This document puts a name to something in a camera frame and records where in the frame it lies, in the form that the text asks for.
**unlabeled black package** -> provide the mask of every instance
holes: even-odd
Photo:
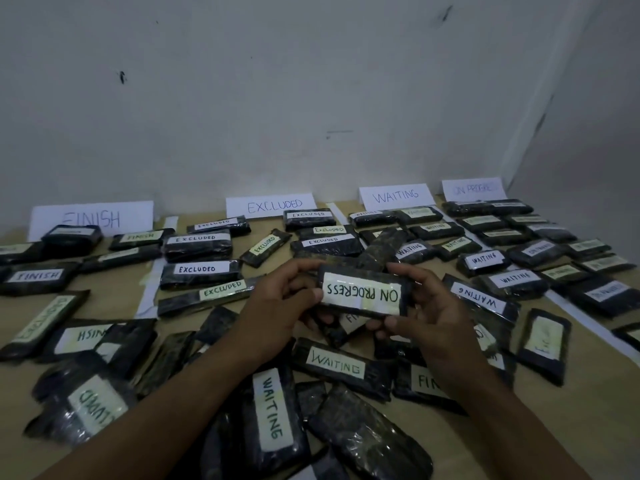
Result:
[[[624,340],[640,351],[640,323],[630,323],[629,325],[614,328],[611,332],[620,340]]]
[[[335,448],[359,476],[429,480],[433,474],[431,457],[420,444],[347,387],[331,389],[309,418],[309,430]]]
[[[409,227],[409,231],[423,241],[460,237],[465,234],[464,227],[453,222],[438,222],[436,224]]]
[[[236,312],[224,306],[216,306],[196,332],[195,339],[203,344],[213,345],[231,329],[237,318]]]
[[[248,298],[261,276],[231,281],[158,300],[158,316],[172,318]]]
[[[478,238],[487,246],[512,246],[529,242],[531,236],[518,229],[501,229],[478,232]]]
[[[533,308],[522,332],[518,362],[538,372],[556,386],[564,384],[571,322]]]
[[[326,399],[326,386],[324,381],[308,381],[296,384],[296,394],[305,424],[309,417],[316,414],[320,405]]]
[[[494,216],[510,216],[513,214],[530,214],[533,207],[526,203],[512,198],[506,200],[492,200],[488,202],[491,206],[491,213]]]
[[[156,341],[156,319],[115,324],[94,348],[117,377],[131,379]]]
[[[293,253],[308,250],[318,254],[356,257],[364,251],[356,233],[315,237],[304,241],[292,241],[289,245]]]
[[[364,324],[368,321],[368,317],[350,313],[339,314],[331,325],[327,325],[320,319],[315,320],[326,341],[335,349],[339,349],[352,335],[362,331]]]
[[[599,239],[587,239],[567,244],[566,253],[574,259],[601,254],[611,250],[611,246]]]
[[[476,241],[472,241],[466,236],[452,239],[442,244],[434,246],[438,257],[443,261],[451,261],[457,258],[460,254],[475,253],[482,251],[482,246]]]
[[[323,448],[311,463],[288,477],[287,480],[349,480],[349,474],[338,461],[331,448]]]
[[[167,237],[175,234],[174,229],[158,229],[146,232],[130,232],[127,234],[116,234],[109,246],[110,251],[124,251],[126,249],[149,246],[151,244],[160,245]]]
[[[476,282],[489,293],[501,298],[535,299],[549,291],[548,281],[530,269],[478,276]]]
[[[640,290],[601,274],[569,286],[567,295],[587,312],[608,318],[640,308]]]
[[[187,226],[187,234],[208,233],[219,230],[228,230],[231,237],[239,237],[251,233],[251,226],[244,216]]]
[[[518,266],[537,267],[552,263],[565,252],[566,247],[562,244],[539,239],[509,249],[507,256]]]
[[[567,286],[585,281],[593,275],[593,273],[585,271],[574,264],[563,264],[562,266],[541,269],[539,274],[549,282],[553,291],[561,295],[566,293]]]
[[[405,264],[420,264],[435,256],[436,249],[421,239],[407,242],[396,252],[396,259]]]
[[[311,456],[287,346],[239,386],[247,477],[263,478]]]
[[[480,306],[506,320],[513,327],[520,314],[520,304],[510,300],[502,300],[472,283],[460,280],[451,274],[445,274],[442,282],[454,295],[466,300],[469,304]]]
[[[331,209],[285,210],[283,218],[287,232],[306,227],[335,226]]]
[[[410,209],[398,209],[394,212],[397,221],[406,226],[442,220],[442,214],[431,207],[411,207]]]
[[[0,295],[60,293],[76,276],[79,266],[76,261],[10,266],[0,283]]]
[[[291,366],[313,377],[344,383],[372,399],[391,400],[393,377],[386,362],[370,360],[300,338],[291,352]]]
[[[574,263],[593,273],[618,273],[636,267],[635,264],[629,263],[622,256],[613,253],[576,259]]]
[[[462,254],[458,257],[456,268],[465,276],[472,278],[478,274],[496,273],[511,265],[511,260],[499,250],[480,251]]]
[[[387,229],[373,240],[358,256],[358,268],[368,271],[383,271],[388,262],[396,260],[396,253],[408,239],[405,230]]]
[[[324,291],[322,305],[333,310],[370,318],[407,316],[413,282],[404,276],[322,264],[318,287]]]
[[[44,258],[44,242],[42,241],[0,246],[0,266],[38,262]]]
[[[168,238],[163,245],[163,254],[168,262],[227,259],[231,252],[233,245],[228,230],[176,235]]]
[[[89,297],[90,290],[68,291],[53,298],[7,345],[0,349],[0,362],[19,361],[37,355],[55,327],[73,316]]]
[[[151,261],[162,256],[162,249],[158,244],[142,246],[140,248],[132,248],[124,251],[116,251],[114,253],[103,254],[100,256],[91,256],[84,258],[80,265],[79,272],[81,274],[96,273],[111,269],[114,267],[128,266],[130,264],[138,264],[141,262]]]
[[[64,371],[56,370],[53,375],[55,387],[42,396],[42,414],[24,430],[30,438],[79,445],[137,403],[128,382],[114,376],[104,363],[101,367],[87,367],[70,360]]]
[[[530,224],[527,229],[540,239],[548,239],[558,244],[578,239],[571,231],[556,224]]]
[[[164,339],[153,362],[136,385],[139,397],[146,397],[182,370],[193,346],[196,332],[172,333]]]
[[[240,261],[251,267],[260,267],[263,262],[285,245],[291,239],[291,234],[279,229],[272,229],[271,233],[255,246],[240,256]]]
[[[491,213],[489,202],[477,200],[475,202],[444,202],[443,210],[451,217],[486,216]]]
[[[100,226],[58,225],[42,236],[47,259],[87,256],[102,240]]]
[[[242,279],[242,261],[200,261],[166,264],[161,290],[189,290]]]
[[[343,235],[343,234],[354,234],[355,230],[353,226],[316,226],[316,227],[305,227],[303,229],[298,229],[296,234],[298,234],[298,238],[300,241],[304,241],[306,239],[316,239],[318,237],[327,237],[330,235]]]
[[[458,219],[458,223],[473,233],[507,227],[507,223],[496,216],[465,217],[464,219]]]
[[[397,217],[393,210],[366,210],[349,214],[349,222],[356,227],[382,226],[395,224]]]

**plastic-wrapped package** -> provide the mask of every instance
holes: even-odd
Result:
[[[149,246],[85,258],[82,265],[80,265],[79,272],[81,274],[96,273],[114,267],[152,261],[153,259],[158,259],[160,256],[162,256],[160,246],[158,244],[151,244]]]
[[[311,456],[287,346],[239,386],[247,478],[263,478]]]
[[[466,236],[452,239],[442,244],[434,246],[438,257],[442,261],[451,261],[457,258],[460,254],[475,253],[482,250],[482,246],[475,241],[472,241]]]
[[[260,278],[261,276],[246,278],[160,299],[158,300],[158,316],[172,318],[248,298]]]
[[[506,200],[492,200],[488,202],[491,206],[491,213],[494,216],[511,216],[514,214],[530,214],[533,207],[521,200],[512,198]]]
[[[75,258],[91,254],[102,240],[102,231],[99,226],[58,225],[41,240],[47,259]]]
[[[137,319],[109,327],[94,348],[117,377],[131,379],[156,341],[156,319]]]
[[[640,323],[630,323],[629,325],[614,328],[611,332],[620,340],[624,340],[640,351]]]
[[[164,339],[153,362],[136,385],[139,397],[146,397],[156,391],[182,370],[191,352],[195,334],[194,331],[183,331],[172,333]]]
[[[585,271],[573,264],[553,266],[539,271],[540,275],[549,282],[551,289],[564,295],[567,286],[585,281],[593,276],[593,273]]]
[[[473,233],[505,229],[505,227],[507,227],[507,223],[496,216],[466,217],[459,219],[458,223]]]
[[[254,247],[240,256],[240,261],[251,267],[260,267],[263,262],[285,245],[291,239],[291,234],[279,229],[272,229],[271,233]]]
[[[420,264],[436,256],[435,248],[421,239],[407,242],[396,252],[396,259],[405,264]]]
[[[530,224],[527,229],[540,239],[548,239],[558,244],[578,239],[571,231],[556,224]]]
[[[436,224],[409,227],[409,231],[423,241],[461,237],[465,234],[464,227],[453,222],[438,222]]]
[[[292,232],[306,227],[335,226],[331,209],[285,210],[284,230]]]
[[[533,308],[522,332],[518,361],[556,386],[564,384],[571,322]]]
[[[622,256],[613,253],[577,259],[574,263],[593,273],[617,273],[636,267],[635,264],[629,263]]]
[[[142,246],[159,246],[166,238],[175,234],[174,229],[158,229],[146,232],[130,232],[127,234],[116,234],[109,246],[110,251],[124,251],[127,249],[139,248]]]
[[[511,265],[511,260],[501,251],[492,249],[474,254],[462,254],[456,263],[460,273],[472,278],[478,274],[495,273]]]
[[[167,264],[160,277],[161,290],[189,290],[242,279],[242,261],[201,261]]]
[[[410,209],[398,209],[394,212],[397,221],[405,226],[442,220],[442,214],[431,207],[411,207]]]
[[[395,274],[323,264],[318,268],[318,287],[324,291],[322,305],[370,318],[405,317],[412,302],[413,282]]]
[[[520,304],[510,300],[502,300],[484,290],[480,290],[471,283],[460,280],[450,274],[445,274],[442,282],[454,295],[462,298],[470,305],[480,306],[506,320],[511,326],[515,325],[520,314]]]
[[[75,278],[79,266],[75,261],[10,266],[0,283],[0,295],[60,293]]]
[[[359,476],[429,480],[433,474],[431,457],[420,444],[344,386],[331,389],[309,418],[309,429]]]
[[[540,239],[511,248],[507,256],[518,266],[537,267],[561,258],[565,252],[565,246]]]
[[[89,298],[90,290],[68,291],[53,298],[11,342],[0,349],[0,362],[19,361],[37,355],[55,327],[73,316]]]
[[[393,210],[366,210],[349,214],[349,222],[356,227],[382,226],[395,224],[396,214]]]
[[[329,235],[354,234],[356,231],[353,226],[346,225],[305,227],[304,229],[298,229],[296,233],[298,234],[300,241],[304,241],[306,239],[316,239],[318,237],[327,237]]]
[[[477,236],[487,246],[512,246],[531,240],[528,233],[517,229],[488,230],[479,232]]]
[[[569,286],[567,295],[587,312],[608,318],[640,308],[640,290],[600,274]]]
[[[44,258],[44,242],[42,241],[0,246],[0,266],[38,262]]]
[[[287,480],[349,480],[349,474],[331,448],[323,448],[314,455],[308,466]]]
[[[167,239],[163,245],[163,254],[167,262],[222,260],[231,257],[231,252],[233,245],[229,231],[176,235]]]
[[[408,239],[404,230],[388,229],[382,231],[371,245],[358,256],[358,268],[368,271],[383,271],[388,262],[396,260],[396,253]]]
[[[231,330],[237,318],[236,312],[224,306],[216,306],[196,332],[195,339],[204,344],[213,345]]]
[[[79,445],[137,403],[132,387],[115,377],[106,364],[84,367],[70,360],[65,370],[57,370],[55,376],[56,386],[42,397],[42,414],[24,430],[30,438]]]
[[[306,424],[309,417],[316,414],[320,405],[326,399],[326,386],[324,381],[308,381],[296,384],[296,394],[302,412],[302,419]]]
[[[292,241],[289,245],[293,253],[309,250],[318,254],[356,257],[364,251],[356,233],[316,237],[305,241]]]
[[[476,282],[501,298],[535,299],[549,291],[548,281],[530,269],[515,269],[499,274],[478,276]]]
[[[251,226],[244,216],[187,226],[187,234],[208,233],[220,230],[228,230],[231,237],[240,237],[241,235],[250,234]]]
[[[341,382],[378,401],[391,400],[389,364],[370,360],[309,339],[298,339],[291,352],[291,366],[310,376]]]

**white wall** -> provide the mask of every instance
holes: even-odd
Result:
[[[45,203],[196,212],[496,175],[582,2],[0,0],[0,223]]]
[[[640,263],[640,0],[603,0],[509,194]]]

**paper label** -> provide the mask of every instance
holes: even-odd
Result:
[[[564,278],[565,276],[569,276],[570,274],[581,273],[581,270],[574,266],[571,266],[570,264],[565,264],[564,266],[558,266],[546,271],[541,271],[541,273],[548,276],[552,280],[559,280],[560,278]]]
[[[494,274],[493,276],[489,276],[489,279],[498,288],[507,288],[507,286],[539,281],[542,278],[528,269],[517,269],[516,271],[508,271],[507,273]]]
[[[0,255],[4,254],[22,254],[33,244],[11,244],[9,246],[0,246]]]
[[[18,271],[7,283],[34,283],[39,281],[56,281],[60,279],[64,269],[39,269],[37,271]]]
[[[162,237],[161,230],[152,230],[149,232],[130,232],[124,234],[120,242],[138,242],[138,241],[156,241]]]
[[[533,244],[532,246],[529,246],[528,248],[522,250],[523,254],[526,254],[527,256],[535,256],[537,254],[543,253],[551,248],[555,247],[555,244],[553,242],[549,242],[549,241],[540,241],[537,242],[535,244]]]
[[[293,434],[280,375],[274,367],[253,375],[253,400],[262,451],[278,451],[293,444]]]
[[[482,306],[490,312],[496,313],[498,315],[502,315],[502,313],[504,312],[504,307],[507,306],[507,302],[489,296],[478,290],[474,290],[473,288],[469,288],[468,286],[459,282],[453,283],[453,285],[451,286],[451,292],[462,298],[467,298],[468,300],[473,301],[476,305]]]
[[[402,286],[325,273],[322,290],[325,305],[348,306],[385,315],[400,314]]]
[[[308,219],[309,217],[333,217],[329,210],[314,210],[306,212],[287,212],[288,219]]]
[[[37,314],[26,327],[20,330],[18,335],[13,338],[12,343],[27,344],[39,338],[74,298],[75,296],[57,296],[53,298],[53,300],[44,307],[43,311]]]
[[[541,216],[512,216],[510,219],[514,222],[548,222],[544,217]]]
[[[494,230],[484,232],[483,234],[489,237],[501,237],[503,235],[522,235],[522,233],[518,230]]]
[[[411,389],[414,392],[451,399],[440,389],[431,371],[420,365],[411,364]]]
[[[495,216],[478,216],[478,217],[467,217],[466,219],[462,219],[463,222],[466,222],[470,226],[475,226],[478,224],[486,224],[489,222],[500,222],[500,219]]]
[[[224,283],[222,285],[212,286],[211,288],[205,288],[200,290],[200,301],[208,299],[224,298],[231,296],[238,291],[246,289],[246,282],[244,280],[232,281],[230,283]]]
[[[435,230],[451,229],[451,224],[447,224],[446,222],[438,222],[437,224],[427,224],[420,227],[427,232],[433,232]]]
[[[368,317],[361,317],[360,315],[353,315],[350,313],[342,313],[340,314],[340,318],[338,318],[340,326],[345,330],[345,332],[347,332],[347,335],[352,334],[368,321]]]
[[[316,367],[322,367],[327,371],[340,372],[341,374],[347,374],[348,376],[358,379],[364,379],[366,364],[363,361],[347,357],[346,355],[336,354],[329,350],[311,347],[309,355],[307,356],[307,363],[315,365]]]
[[[420,244],[420,242],[413,242],[411,244],[405,244],[400,248],[400,250],[396,253],[396,257],[398,259],[406,258],[407,256],[418,253],[420,251],[426,251],[427,248],[424,244]]]
[[[91,235],[95,232],[95,229],[87,227],[56,227],[49,235],[55,234],[71,234],[71,235]]]
[[[382,212],[380,210],[366,210],[364,212],[356,212],[355,214],[350,214],[349,217],[352,219],[356,219],[357,217],[377,216],[378,214],[382,214]]]
[[[485,251],[467,256],[465,262],[469,269],[480,269],[504,263],[504,256],[500,251]]]
[[[195,226],[193,226],[193,230],[213,229],[216,227],[230,226],[232,224],[238,224],[237,217],[233,217],[232,219],[224,219],[221,221],[206,222],[204,224],[196,224]]]
[[[347,228],[345,226],[324,226],[314,227],[314,234],[346,234]]]
[[[174,274],[216,274],[228,273],[229,261],[203,261],[186,262],[176,264],[173,267]]]
[[[469,239],[468,237],[462,236],[457,239],[454,239],[453,241],[449,241],[446,244],[442,244],[442,247],[448,250],[449,252],[451,252],[453,250],[461,248],[462,246],[466,246],[467,244],[469,244],[469,242],[471,242],[471,239]]]
[[[87,325],[66,329],[53,350],[55,355],[91,350],[107,333],[113,323]]]
[[[411,217],[412,219],[417,219],[418,217],[430,217],[434,216],[433,209],[430,207],[417,207],[415,209],[401,209],[400,212],[404,212],[406,215]]]
[[[129,409],[111,384],[98,375],[73,391],[68,400],[92,436],[100,433]]]
[[[624,283],[620,283],[619,281],[612,281],[607,283],[600,288],[596,288],[595,290],[587,291],[585,295],[590,298],[593,298],[598,303],[603,302],[609,298],[612,298],[620,293],[624,293],[627,290],[630,290],[631,286],[627,286]]]
[[[546,317],[536,317],[524,348],[551,360],[560,360],[564,327]]]
[[[574,251],[586,251],[588,249],[599,248],[601,246],[606,246],[604,242],[599,239],[590,239],[589,241],[580,241],[575,242],[573,244],[569,244],[569,247]]]
[[[619,266],[620,264],[628,264],[629,261],[623,257],[616,255],[607,256],[605,258],[594,259],[592,261],[585,261],[583,266],[587,266],[592,271],[601,271],[608,267]]]
[[[132,248],[126,249],[124,251],[117,251],[116,253],[103,254],[98,257],[98,262],[108,261],[109,259],[122,258],[124,256],[132,256],[133,254],[138,254],[140,252],[140,248]]]
[[[318,237],[317,239],[309,239],[308,241],[302,241],[302,246],[308,248],[309,246],[320,246],[321,244],[329,244],[330,242],[347,241],[348,239],[355,239],[353,234],[345,235],[332,235],[331,237]]]
[[[231,241],[231,234],[220,232],[216,234],[188,234],[178,235],[167,239],[167,244],[181,244],[183,242],[205,242],[205,241]]]

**labeled package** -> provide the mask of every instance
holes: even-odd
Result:
[[[335,457],[331,448],[322,448],[311,463],[287,480],[349,480],[349,474]]]
[[[158,300],[158,316],[172,318],[248,298],[261,276],[231,281]]]
[[[347,343],[351,336],[364,330],[364,324],[368,321],[368,317],[350,313],[339,314],[329,325],[320,319],[315,320],[326,341],[335,349],[339,349]]]
[[[292,241],[290,247],[293,253],[309,250],[317,254],[345,257],[357,257],[364,251],[356,233],[316,237],[305,241]]]
[[[84,258],[80,265],[79,273],[96,273],[114,267],[152,261],[153,259],[158,259],[160,256],[162,256],[162,249],[158,244],[116,251],[100,256],[91,256]]]
[[[429,480],[433,474],[420,444],[347,387],[334,386],[308,425],[361,477]]]
[[[0,349],[0,362],[20,361],[37,355],[52,330],[73,316],[90,293],[90,290],[68,291],[53,298],[11,342]]]
[[[164,339],[153,362],[136,385],[136,393],[142,398],[156,391],[162,384],[180,372],[186,364],[196,332],[172,333]]]
[[[158,336],[156,319],[136,319],[109,327],[94,348],[109,369],[123,379],[131,379]]]
[[[224,306],[216,306],[196,332],[195,339],[211,346],[231,330],[237,318],[236,312],[232,312]]]
[[[100,433],[137,403],[132,387],[115,377],[106,364],[85,367],[70,360],[66,369],[55,375],[56,387],[47,391],[42,414],[24,430],[30,438],[76,446]]]
[[[580,308],[608,318],[640,308],[640,290],[601,274],[569,286],[566,292]]]
[[[613,253],[577,259],[574,263],[593,273],[618,273],[636,267],[635,264],[629,263],[622,256]]]
[[[209,233],[220,230],[228,230],[231,237],[240,237],[241,235],[250,234],[251,226],[244,216],[187,226],[187,234]]]
[[[446,288],[457,297],[464,299],[469,305],[479,306],[498,315],[507,321],[511,327],[515,325],[520,314],[520,304],[510,300],[503,300],[497,296],[480,290],[472,283],[460,280],[451,274],[445,274],[442,282]]]
[[[505,229],[507,227],[507,223],[496,216],[465,217],[464,219],[459,219],[458,223],[473,233]]]
[[[413,282],[404,276],[322,264],[317,279],[324,291],[321,304],[338,312],[379,319],[405,317],[412,302]]]
[[[272,229],[271,233],[255,246],[240,256],[240,261],[251,267],[260,267],[263,262],[285,245],[291,239],[291,234],[279,229]]]
[[[437,256],[443,261],[451,261],[460,254],[482,251],[482,246],[466,236],[458,237],[434,246]]]
[[[408,233],[404,230],[388,229],[382,231],[371,245],[358,256],[358,268],[368,271],[383,271],[388,262],[396,261],[396,253],[407,242]]]
[[[291,352],[291,366],[319,379],[346,384],[372,399],[391,400],[393,377],[387,362],[370,360],[300,338]]]
[[[306,424],[311,416],[316,414],[320,405],[326,399],[324,381],[308,381],[296,384],[296,394],[302,412],[302,419]]]
[[[556,224],[530,224],[527,229],[540,239],[548,239],[558,244],[578,239],[571,231]]]
[[[25,242],[0,246],[0,266],[26,264],[45,259],[44,242]]]
[[[431,207],[411,207],[410,209],[398,209],[394,212],[397,221],[405,226],[442,220],[442,214]]]
[[[60,293],[75,278],[79,266],[75,261],[10,266],[0,283],[0,295]]]
[[[530,269],[478,276],[476,281],[489,293],[501,298],[535,299],[549,291],[548,281]]]
[[[239,386],[247,477],[262,478],[311,456],[287,346]]]
[[[444,202],[443,210],[451,217],[486,216],[491,213],[489,202],[477,200],[475,202]]]
[[[349,222],[356,227],[382,226],[395,224],[397,217],[393,210],[366,210],[349,214]]]
[[[318,237],[327,237],[330,235],[344,235],[354,233],[355,230],[351,225],[305,227],[296,231],[296,234],[298,234],[298,238],[300,239],[300,241],[304,241],[306,239],[316,239]]]
[[[488,202],[491,206],[491,213],[494,216],[511,216],[514,214],[530,214],[533,207],[521,200],[512,198],[506,200],[492,200]]]
[[[199,261],[166,264],[161,290],[188,290],[242,279],[242,261]]]
[[[473,254],[462,254],[458,257],[456,268],[465,276],[472,278],[479,274],[490,274],[506,269],[511,260],[501,251],[491,249]]]
[[[287,232],[320,226],[335,226],[335,217],[333,217],[331,209],[284,211],[284,229]]]
[[[599,239],[586,239],[567,244],[566,253],[573,259],[602,254],[611,250],[611,246]]]
[[[435,248],[421,239],[407,242],[396,252],[396,259],[405,264],[420,264],[436,256]]]
[[[518,361],[556,386],[564,385],[571,322],[538,308],[528,316]]]
[[[518,229],[488,230],[479,232],[477,236],[487,246],[513,246],[531,240],[528,233]]]
[[[593,273],[585,271],[574,264],[563,264],[562,266],[541,269],[539,274],[549,282],[553,291],[561,295],[566,293],[567,286],[585,281],[593,276]]]
[[[155,244],[159,246],[169,236],[175,234],[174,229],[158,229],[146,232],[130,232],[127,234],[116,234],[113,241],[109,245],[110,251],[124,251],[127,249],[139,248],[142,246],[151,246]]]
[[[102,240],[99,226],[58,225],[42,236],[47,259],[88,256]]]
[[[540,239],[509,249],[507,256],[518,266],[537,267],[561,258],[565,252],[565,246]]]
[[[624,340],[640,351],[640,323],[630,323],[629,325],[614,328],[611,332],[620,340]]]
[[[438,222],[436,224],[413,226],[409,227],[409,231],[423,241],[461,237],[465,234],[464,227],[453,222]]]
[[[163,245],[167,262],[222,260],[231,257],[233,245],[229,231],[169,237]]]

